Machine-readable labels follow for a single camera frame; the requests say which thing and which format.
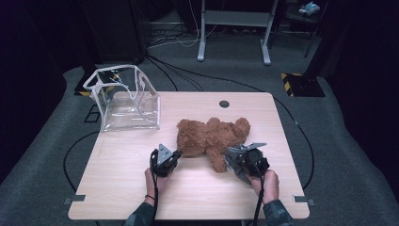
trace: forearm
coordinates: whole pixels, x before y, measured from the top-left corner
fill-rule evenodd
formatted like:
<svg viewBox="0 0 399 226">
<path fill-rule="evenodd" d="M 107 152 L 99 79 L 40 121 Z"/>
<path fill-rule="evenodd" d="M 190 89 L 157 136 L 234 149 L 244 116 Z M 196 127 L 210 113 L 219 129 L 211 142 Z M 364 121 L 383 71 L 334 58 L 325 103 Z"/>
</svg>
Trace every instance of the forearm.
<svg viewBox="0 0 399 226">
<path fill-rule="evenodd" d="M 263 206 L 264 215 L 266 217 L 266 224 L 270 226 L 275 225 L 294 225 L 294 220 L 285 209 L 280 200 L 273 200 L 267 202 Z"/>
<path fill-rule="evenodd" d="M 154 211 L 152 199 L 146 198 L 134 213 L 126 219 L 124 226 L 150 226 L 152 225 Z"/>
</svg>

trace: metal bracket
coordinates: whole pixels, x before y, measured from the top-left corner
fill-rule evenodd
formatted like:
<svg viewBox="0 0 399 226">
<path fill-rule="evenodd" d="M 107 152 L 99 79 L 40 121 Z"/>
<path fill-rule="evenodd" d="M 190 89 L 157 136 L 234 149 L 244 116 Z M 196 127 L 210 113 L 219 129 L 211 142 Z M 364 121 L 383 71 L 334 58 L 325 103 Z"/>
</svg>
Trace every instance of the metal bracket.
<svg viewBox="0 0 399 226">
<path fill-rule="evenodd" d="M 65 198 L 63 204 L 71 205 L 72 202 L 83 202 L 86 195 L 74 195 L 72 198 Z"/>
<path fill-rule="evenodd" d="M 316 201 L 315 200 L 308 200 L 308 199 L 306 199 L 305 196 L 294 196 L 293 195 L 293 200 L 295 202 L 307 203 L 308 205 L 316 205 Z"/>
<path fill-rule="evenodd" d="M 172 152 L 163 144 L 159 144 L 157 164 L 161 165 L 173 156 Z"/>
</svg>

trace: tabletop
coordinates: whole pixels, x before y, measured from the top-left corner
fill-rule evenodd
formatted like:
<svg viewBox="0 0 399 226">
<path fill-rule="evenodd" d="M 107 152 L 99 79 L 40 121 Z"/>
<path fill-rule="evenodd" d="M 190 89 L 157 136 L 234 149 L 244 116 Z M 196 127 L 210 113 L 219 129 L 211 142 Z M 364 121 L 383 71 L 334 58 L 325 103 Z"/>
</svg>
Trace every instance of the tabletop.
<svg viewBox="0 0 399 226">
<path fill-rule="evenodd" d="M 295 163 L 284 134 L 273 97 L 264 92 L 159 92 L 160 129 L 104 132 L 98 135 L 73 202 L 71 219 L 127 219 L 144 201 L 144 170 L 150 154 L 162 143 L 176 150 L 176 125 L 182 119 L 207 122 L 212 117 L 235 122 L 244 117 L 250 123 L 245 145 L 265 142 L 259 148 L 279 175 L 280 199 L 293 218 L 307 218 Z M 219 105 L 227 101 L 228 107 Z M 205 155 L 180 158 L 168 187 L 160 195 L 156 219 L 251 219 L 256 196 L 252 186 L 240 181 L 233 171 L 217 173 Z M 264 218 L 261 211 L 259 218 Z"/>
</svg>

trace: brown teddy bear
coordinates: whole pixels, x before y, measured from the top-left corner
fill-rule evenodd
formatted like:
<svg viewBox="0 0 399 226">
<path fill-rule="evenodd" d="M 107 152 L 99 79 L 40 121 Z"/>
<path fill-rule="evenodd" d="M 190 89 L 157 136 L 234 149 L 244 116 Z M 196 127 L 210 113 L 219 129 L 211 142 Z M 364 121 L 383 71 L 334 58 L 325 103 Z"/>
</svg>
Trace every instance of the brown teddy bear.
<svg viewBox="0 0 399 226">
<path fill-rule="evenodd" d="M 227 170 L 224 154 L 228 147 L 244 144 L 249 135 L 247 119 L 235 123 L 211 118 L 205 124 L 201 121 L 181 120 L 177 124 L 177 149 L 183 157 L 195 157 L 207 153 L 216 172 Z"/>
</svg>

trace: transparent plastic box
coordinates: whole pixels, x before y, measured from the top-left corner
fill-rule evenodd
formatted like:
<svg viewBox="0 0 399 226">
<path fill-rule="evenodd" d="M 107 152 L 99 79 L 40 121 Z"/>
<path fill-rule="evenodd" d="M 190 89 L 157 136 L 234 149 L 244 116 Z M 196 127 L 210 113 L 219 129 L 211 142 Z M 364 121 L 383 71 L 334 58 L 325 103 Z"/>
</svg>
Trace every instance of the transparent plastic box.
<svg viewBox="0 0 399 226">
<path fill-rule="evenodd" d="M 83 87 L 99 107 L 102 132 L 160 128 L 160 96 L 137 66 L 98 69 Z"/>
</svg>

